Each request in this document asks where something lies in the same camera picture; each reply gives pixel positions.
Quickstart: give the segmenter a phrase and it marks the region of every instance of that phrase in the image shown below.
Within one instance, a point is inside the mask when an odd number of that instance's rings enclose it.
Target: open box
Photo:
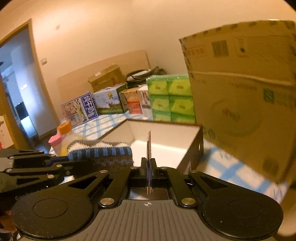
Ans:
[[[141,166],[147,154],[147,134],[151,130],[151,152],[158,167],[173,167],[187,174],[196,169],[203,155],[203,134],[199,125],[146,120],[124,120],[100,137],[106,142],[126,142],[131,146],[134,166]]]

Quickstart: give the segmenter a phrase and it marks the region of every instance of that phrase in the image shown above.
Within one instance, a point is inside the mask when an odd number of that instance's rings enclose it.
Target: door frame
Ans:
[[[47,104],[50,108],[50,111],[54,117],[54,120],[57,124],[57,126],[60,124],[59,118],[57,116],[57,113],[54,109],[54,106],[52,104],[52,101],[50,99],[50,96],[48,94],[45,82],[44,82],[44,78],[41,72],[41,68],[39,65],[39,61],[38,61],[38,57],[37,57],[37,52],[36,52],[36,46],[35,46],[35,40],[34,40],[34,35],[33,35],[33,22],[32,19],[30,18],[27,22],[23,23],[22,25],[20,25],[19,27],[17,27],[16,29],[14,29],[12,32],[10,32],[8,35],[6,35],[3,39],[0,40],[0,47],[2,47],[5,43],[7,43],[11,38],[13,38],[15,35],[17,35],[18,33],[20,33],[21,31],[28,29],[29,31],[29,38],[30,38],[30,45],[31,45],[31,51],[32,51],[32,55],[33,55],[33,59],[34,59],[34,64],[37,70],[37,74],[38,74],[38,78],[40,81],[40,85],[41,88],[43,90],[43,93],[45,95],[45,98],[47,100]]]

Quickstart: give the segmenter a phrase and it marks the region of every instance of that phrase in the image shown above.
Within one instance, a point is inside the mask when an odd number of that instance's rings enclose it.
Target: table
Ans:
[[[100,115],[96,119],[75,127],[73,131],[87,139],[98,139],[127,118],[151,120],[142,114],[132,115],[127,111],[124,114]],[[197,169],[224,181],[263,193],[278,203],[282,202],[289,189],[286,182],[276,184],[270,181],[207,140],[204,140],[204,156]]]

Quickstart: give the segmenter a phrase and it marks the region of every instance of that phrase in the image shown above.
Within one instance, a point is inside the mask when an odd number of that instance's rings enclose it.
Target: pink bottle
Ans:
[[[60,133],[52,136],[48,141],[48,143],[52,146],[52,148],[57,156],[59,156],[61,153],[62,141],[63,141],[63,137]]]

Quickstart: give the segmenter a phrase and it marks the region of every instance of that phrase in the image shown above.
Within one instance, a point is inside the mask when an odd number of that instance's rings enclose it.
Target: blue and white knitted fabric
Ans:
[[[131,147],[124,142],[77,140],[67,150],[70,161],[92,161],[94,172],[108,170],[117,173],[122,168],[133,166]]]

